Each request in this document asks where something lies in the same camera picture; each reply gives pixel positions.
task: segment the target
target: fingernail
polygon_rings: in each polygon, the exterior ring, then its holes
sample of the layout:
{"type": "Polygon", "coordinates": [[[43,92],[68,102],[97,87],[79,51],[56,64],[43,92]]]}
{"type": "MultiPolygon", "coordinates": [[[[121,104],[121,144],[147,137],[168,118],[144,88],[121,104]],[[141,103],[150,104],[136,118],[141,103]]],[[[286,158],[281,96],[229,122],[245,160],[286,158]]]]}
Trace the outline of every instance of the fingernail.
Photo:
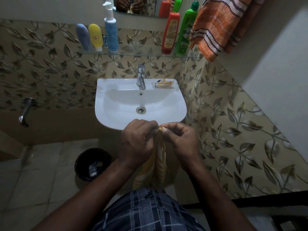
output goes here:
{"type": "Polygon", "coordinates": [[[167,128],[165,128],[165,127],[162,127],[162,128],[161,128],[161,132],[163,132],[163,134],[164,134],[166,131],[167,131],[167,128]]]}

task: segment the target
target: wall-mounted tap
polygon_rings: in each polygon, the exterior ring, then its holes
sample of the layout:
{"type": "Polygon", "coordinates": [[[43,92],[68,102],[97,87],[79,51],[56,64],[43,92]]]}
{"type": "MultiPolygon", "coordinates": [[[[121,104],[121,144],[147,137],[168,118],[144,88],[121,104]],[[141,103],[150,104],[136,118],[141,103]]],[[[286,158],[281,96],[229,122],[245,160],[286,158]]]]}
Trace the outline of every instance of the wall-mounted tap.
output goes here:
{"type": "Polygon", "coordinates": [[[145,65],[138,65],[138,77],[137,77],[137,86],[141,87],[141,90],[145,90],[144,84],[144,71],[145,65]]]}
{"type": "Polygon", "coordinates": [[[33,98],[27,97],[23,100],[23,103],[26,105],[26,107],[23,110],[22,115],[18,118],[18,120],[23,127],[29,127],[29,125],[25,121],[25,118],[27,114],[29,113],[30,108],[32,106],[36,106],[38,102],[33,98]]]}

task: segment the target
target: plaid shorts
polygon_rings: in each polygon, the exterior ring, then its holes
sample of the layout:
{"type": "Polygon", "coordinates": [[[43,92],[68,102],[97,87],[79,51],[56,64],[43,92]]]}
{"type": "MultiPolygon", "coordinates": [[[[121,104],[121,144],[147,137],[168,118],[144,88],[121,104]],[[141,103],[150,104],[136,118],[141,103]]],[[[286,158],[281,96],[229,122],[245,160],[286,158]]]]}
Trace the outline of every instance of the plaid shorts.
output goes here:
{"type": "Polygon", "coordinates": [[[149,188],[134,190],[114,202],[92,228],[98,230],[205,231],[173,198],[149,188]]]}

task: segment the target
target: glass shelf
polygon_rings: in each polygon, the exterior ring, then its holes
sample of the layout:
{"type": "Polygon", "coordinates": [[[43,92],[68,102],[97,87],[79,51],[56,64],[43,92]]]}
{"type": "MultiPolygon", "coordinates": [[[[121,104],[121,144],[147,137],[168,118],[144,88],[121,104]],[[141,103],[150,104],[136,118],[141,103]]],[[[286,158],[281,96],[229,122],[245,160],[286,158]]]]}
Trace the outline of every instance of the glass shelf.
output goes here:
{"type": "Polygon", "coordinates": [[[146,57],[171,57],[171,58],[199,58],[199,54],[194,54],[192,50],[187,50],[186,54],[178,54],[173,49],[171,54],[162,54],[161,46],[149,45],[127,45],[119,44],[119,50],[115,53],[108,51],[108,48],[103,48],[101,52],[97,52],[94,46],[88,51],[79,49],[81,54],[104,54],[104,55],[127,55],[127,56],[146,56],[146,57]]]}

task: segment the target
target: sink basin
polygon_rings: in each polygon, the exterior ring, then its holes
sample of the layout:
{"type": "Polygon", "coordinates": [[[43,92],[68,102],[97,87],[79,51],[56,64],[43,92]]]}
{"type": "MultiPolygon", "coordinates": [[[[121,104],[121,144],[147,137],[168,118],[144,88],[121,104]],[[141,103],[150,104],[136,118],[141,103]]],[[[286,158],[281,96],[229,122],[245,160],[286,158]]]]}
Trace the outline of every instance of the sink basin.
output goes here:
{"type": "Polygon", "coordinates": [[[156,120],[158,124],[180,122],[186,116],[186,104],[175,79],[173,89],[154,89],[144,79],[146,90],[137,79],[107,78],[97,80],[95,115],[104,126],[123,130],[134,119],[156,120]]]}

